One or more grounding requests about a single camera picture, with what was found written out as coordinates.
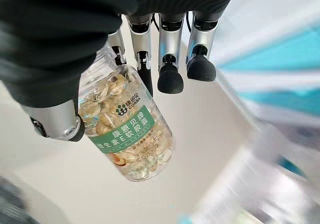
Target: white surface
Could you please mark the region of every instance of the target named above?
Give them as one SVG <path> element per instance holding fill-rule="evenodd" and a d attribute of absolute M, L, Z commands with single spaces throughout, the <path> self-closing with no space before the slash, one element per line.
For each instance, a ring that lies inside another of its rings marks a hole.
<path fill-rule="evenodd" d="M 127 23 L 122 27 L 135 66 Z M 176 138 L 176 150 L 158 176 L 127 181 L 84 137 L 67 143 L 37 136 L 30 120 L 1 88 L 0 173 L 26 194 L 41 224 L 173 224 L 192 209 L 250 130 L 217 83 L 184 79 L 181 94 L 158 92 L 158 33 L 152 27 L 154 99 Z M 186 55 L 183 46 L 181 55 Z"/>

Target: product label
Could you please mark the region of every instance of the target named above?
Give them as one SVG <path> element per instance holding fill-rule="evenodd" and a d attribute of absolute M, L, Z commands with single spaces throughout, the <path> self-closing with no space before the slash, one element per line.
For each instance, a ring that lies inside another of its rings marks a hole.
<path fill-rule="evenodd" d="M 140 141 L 155 125 L 145 105 L 130 119 L 104 135 L 89 137 L 103 153 L 117 153 Z"/>

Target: black fingertip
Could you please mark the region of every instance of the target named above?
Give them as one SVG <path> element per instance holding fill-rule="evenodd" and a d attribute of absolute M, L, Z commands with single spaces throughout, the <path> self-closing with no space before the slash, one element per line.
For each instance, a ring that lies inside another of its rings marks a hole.
<path fill-rule="evenodd" d="M 216 68 L 203 55 L 196 55 L 187 64 L 187 77 L 189 79 L 213 82 L 216 79 Z"/>
<path fill-rule="evenodd" d="M 184 80 L 174 65 L 166 64 L 161 68 L 158 90 L 166 94 L 178 94 L 184 90 Z"/>

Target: blurred object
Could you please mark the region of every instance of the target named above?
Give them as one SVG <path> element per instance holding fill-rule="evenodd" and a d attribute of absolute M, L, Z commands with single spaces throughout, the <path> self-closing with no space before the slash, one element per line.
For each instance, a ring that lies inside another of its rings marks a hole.
<path fill-rule="evenodd" d="M 315 143 L 319 148 L 320 139 Z M 261 124 L 250 147 L 238 154 L 198 206 L 192 216 L 193 223 L 314 224 L 312 220 L 320 221 L 317 170 L 320 152 L 302 142 L 299 146 L 294 149 L 283 130 Z"/>
<path fill-rule="evenodd" d="M 39 224 L 27 214 L 20 190 L 1 176 L 0 224 Z"/>

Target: yellow capsule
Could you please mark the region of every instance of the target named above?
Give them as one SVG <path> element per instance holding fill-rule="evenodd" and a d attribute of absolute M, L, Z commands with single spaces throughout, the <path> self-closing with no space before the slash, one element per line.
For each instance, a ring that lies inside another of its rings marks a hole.
<path fill-rule="evenodd" d="M 100 105 L 97 102 L 86 100 L 80 105 L 79 115 L 84 118 L 93 118 L 100 113 Z"/>
<path fill-rule="evenodd" d="M 115 153 L 109 153 L 108 154 L 109 157 L 111 157 L 113 163 L 117 166 L 120 166 L 120 167 L 123 167 L 125 166 L 127 163 L 126 163 L 126 160 L 123 159 L 121 156 L 119 156 L 118 154 L 115 154 Z"/>
<path fill-rule="evenodd" d="M 99 114 L 99 120 L 108 128 L 113 129 L 121 124 L 121 121 L 118 118 L 118 115 L 111 112 L 102 111 Z"/>
<path fill-rule="evenodd" d="M 130 150 L 125 150 L 124 152 L 121 152 L 121 156 L 125 159 L 127 163 L 135 163 L 137 161 L 135 153 Z"/>
<path fill-rule="evenodd" d="M 103 124 L 101 121 L 95 126 L 96 133 L 101 136 L 111 131 L 111 128 Z"/>
<path fill-rule="evenodd" d="M 102 102 L 108 96 L 109 83 L 106 80 L 100 81 L 92 90 L 90 98 L 94 102 Z"/>
<path fill-rule="evenodd" d="M 109 87 L 109 94 L 112 96 L 120 95 L 127 87 L 127 81 L 117 80 L 113 82 Z"/>
<path fill-rule="evenodd" d="M 158 160 L 156 156 L 150 155 L 147 158 L 146 167 L 149 169 L 149 172 L 154 172 L 158 168 Z"/>
<path fill-rule="evenodd" d="M 169 148 L 166 149 L 163 153 L 157 156 L 158 164 L 159 165 L 166 164 L 170 160 L 171 156 L 172 156 L 172 150 Z"/>

